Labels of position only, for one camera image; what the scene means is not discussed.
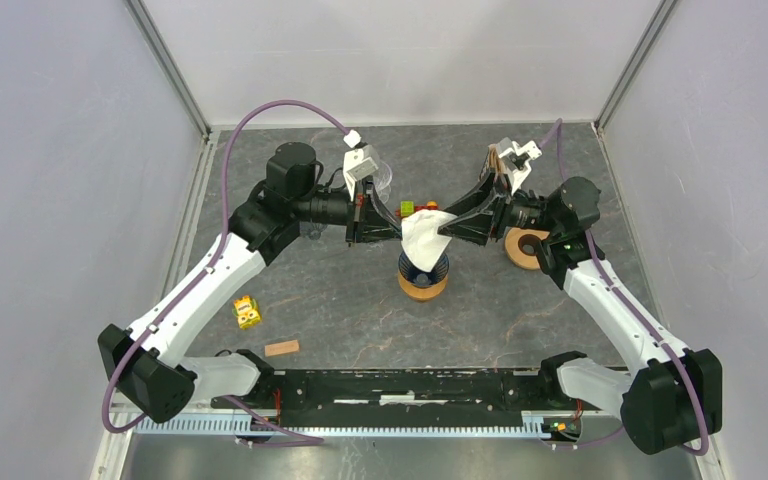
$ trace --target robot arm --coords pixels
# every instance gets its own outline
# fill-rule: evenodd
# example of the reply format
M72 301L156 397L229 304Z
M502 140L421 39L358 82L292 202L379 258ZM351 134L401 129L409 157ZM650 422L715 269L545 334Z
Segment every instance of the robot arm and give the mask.
M524 149L504 149L504 143L495 145L502 148L500 156L528 155ZM484 245L501 238L509 227L549 232L536 249L542 272L596 321L628 368L628 373L612 370L580 352L560 354L541 364L547 395L581 399L621 419L632 441L646 453L697 439L699 426L689 392L662 348L669 345L693 383L708 432L719 431L722 365L717 357L709 350L692 351L667 331L623 285L604 253L595 245L589 248L585 232L599 219L599 190L589 180L573 177L548 197L538 197L514 188L516 172L501 161L494 164L492 157L476 187L446 210L457 217L438 233Z
M687 389L676 366L661 348L668 344L683 354L705 414L708 431L722 425L722 367L708 350L694 352L657 323L623 286L604 253L588 248L586 230L599 219L599 190L589 180L564 181L548 197L519 188L528 174L528 161L539 155L528 145L496 145L502 156L488 155L477 185L444 210L450 221L437 230L445 235L485 245L507 228L548 231L537 247L543 273L576 300L605 332L628 367L623 373L602 367L580 352L544 360L539 372L550 399L582 399L620 418L642 451L655 453L698 438L699 430ZM504 161L515 155L513 167ZM157 423L174 417L190 401L225 394L246 395L260 375L257 359L239 354L219 358L188 358L184 354L198 332L248 280L261 272L299 236L299 222L346 227L346 241L399 239L401 223L387 210L372 181L377 155L358 144L344 158L346 187L316 184L318 164L311 147L281 145L267 162L266 179L229 219L225 250L212 268L219 240L187 278L149 313L127 330L108 326L98 338L110 377L119 360L148 327L149 338L125 368L118 388ZM611 280L605 282L598 267ZM195 275L207 276L178 303L158 327L150 327L170 300ZM663 340L656 341L629 310L643 312Z
M278 147L267 162L266 179L231 215L224 250L218 252L221 237L217 238L204 258L151 311L125 330L111 324L99 335L108 378L148 328L151 334L125 368L117 387L155 422L171 419L189 402L248 394L260 375L256 358L236 353L192 358L185 356L187 349L225 302L298 238L300 221L345 225L350 244L400 236L398 221L373 187L376 157L374 150L364 145L357 145L346 155L344 171L348 169L352 176L352 194L346 195L342 189L316 185L317 162L311 147L301 143ZM208 267L217 254L217 263ZM172 299L202 272L206 272L204 278L162 323L152 326Z

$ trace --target wooden block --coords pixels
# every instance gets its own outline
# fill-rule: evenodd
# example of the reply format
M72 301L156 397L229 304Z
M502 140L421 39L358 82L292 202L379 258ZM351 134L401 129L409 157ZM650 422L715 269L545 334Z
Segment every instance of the wooden block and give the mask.
M540 270L540 262L537 261L537 251L534 246L541 240L546 240L549 232L542 230L529 230L512 228L505 235L505 253L514 262L514 265L526 270Z
M274 357L275 355L284 355L286 353L296 353L299 351L299 341L290 340L289 342L273 343L267 345L265 348L267 357Z
M443 293L443 290L449 283L449 274L446 274L446 276L443 277L443 280L428 288L419 288L411 285L401 273L396 273L396 276L399 278L399 286L402 287L402 290L407 293L411 299L416 300L417 302L433 300L437 295Z

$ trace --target yellow cube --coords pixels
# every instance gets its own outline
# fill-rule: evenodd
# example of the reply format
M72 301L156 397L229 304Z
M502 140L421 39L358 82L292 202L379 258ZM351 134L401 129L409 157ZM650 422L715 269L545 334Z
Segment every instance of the yellow cube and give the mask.
M234 301L234 313L237 315L237 325L243 330L262 321L260 311L257 309L257 302L248 295Z

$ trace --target white wall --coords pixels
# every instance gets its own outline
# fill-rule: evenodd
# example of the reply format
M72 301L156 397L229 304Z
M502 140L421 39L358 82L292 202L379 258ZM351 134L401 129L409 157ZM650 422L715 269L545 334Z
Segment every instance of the white wall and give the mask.
M348 124L592 120L657 0L144 0L199 106ZM261 124L312 124L282 109Z
M96 336L160 288L199 136L118 0L0 0L0 479L81 479Z
M723 361L728 466L768 478L768 5L680 2L607 147L665 319Z

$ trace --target white tissue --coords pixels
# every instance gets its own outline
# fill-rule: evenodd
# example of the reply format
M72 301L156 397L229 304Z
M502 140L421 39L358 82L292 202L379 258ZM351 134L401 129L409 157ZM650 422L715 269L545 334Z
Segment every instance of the white tissue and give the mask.
M402 249L422 271L430 272L443 255L452 237L438 235L437 229L455 215L440 210L420 210L402 220Z

